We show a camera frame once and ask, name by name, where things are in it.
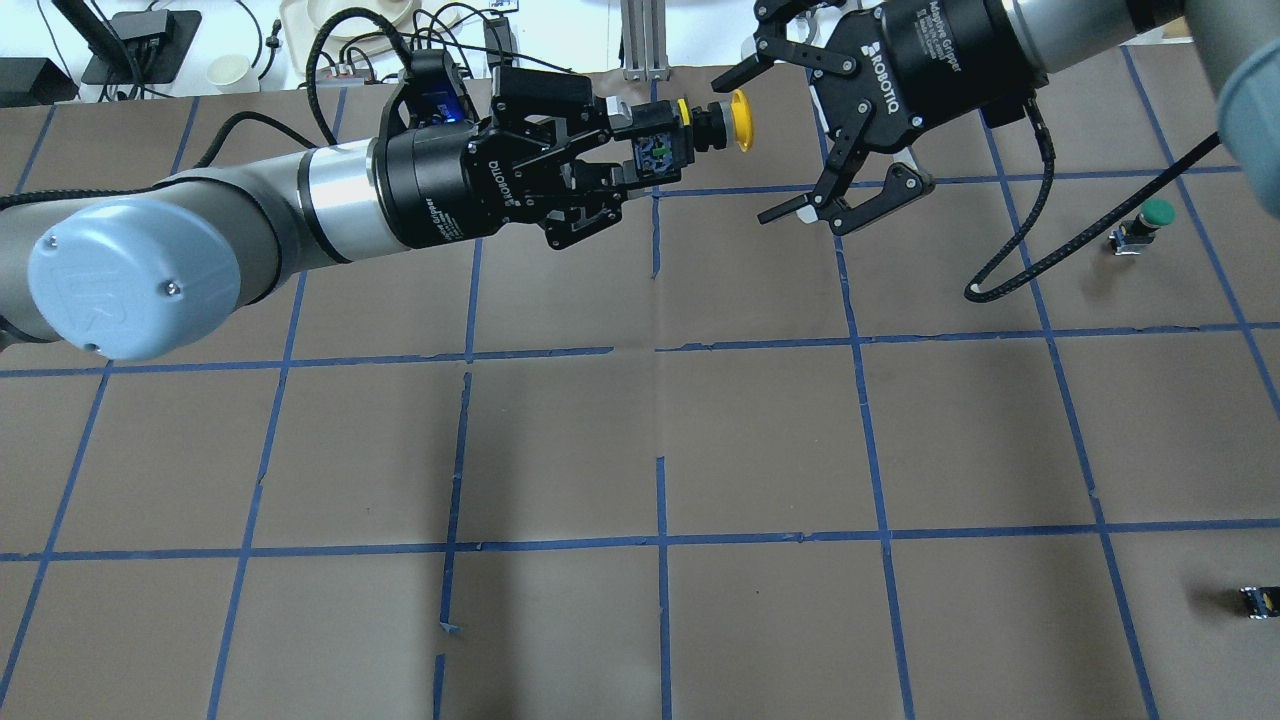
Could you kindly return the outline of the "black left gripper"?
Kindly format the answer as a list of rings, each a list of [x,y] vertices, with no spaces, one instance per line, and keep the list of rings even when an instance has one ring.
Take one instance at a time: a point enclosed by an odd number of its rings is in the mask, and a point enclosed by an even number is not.
[[[420,127],[383,119],[372,182],[392,238],[430,249],[521,223],[562,250],[620,224],[626,202],[681,181],[684,168],[645,170],[635,160],[515,168],[556,141],[636,136],[636,117],[609,101],[586,76],[499,67],[490,118]]]

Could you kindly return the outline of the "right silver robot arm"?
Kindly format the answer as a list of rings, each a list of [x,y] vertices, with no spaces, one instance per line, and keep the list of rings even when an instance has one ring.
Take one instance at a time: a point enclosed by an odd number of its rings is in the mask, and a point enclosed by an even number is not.
[[[1277,214],[1277,4],[1275,1],[881,1],[846,8],[823,44],[788,37],[812,1],[758,1],[741,61],[719,94],[772,67],[808,70],[829,137],[812,190],[760,214],[796,214],[836,234],[859,231],[934,187],[914,143],[978,111],[991,127],[1023,108],[1051,76],[1126,45],[1169,40],[1184,26],[1216,101],[1219,141],[1258,205]]]

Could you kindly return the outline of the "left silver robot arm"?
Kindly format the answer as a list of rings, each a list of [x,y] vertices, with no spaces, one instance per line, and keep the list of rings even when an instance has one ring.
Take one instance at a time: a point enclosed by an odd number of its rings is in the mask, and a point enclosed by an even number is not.
[[[118,361],[211,334],[292,275],[535,225],[553,249],[723,149],[724,104],[631,105],[585,76],[502,67],[479,117],[454,63],[417,53],[378,133],[238,167],[206,155],[128,191],[3,200],[3,346]]]

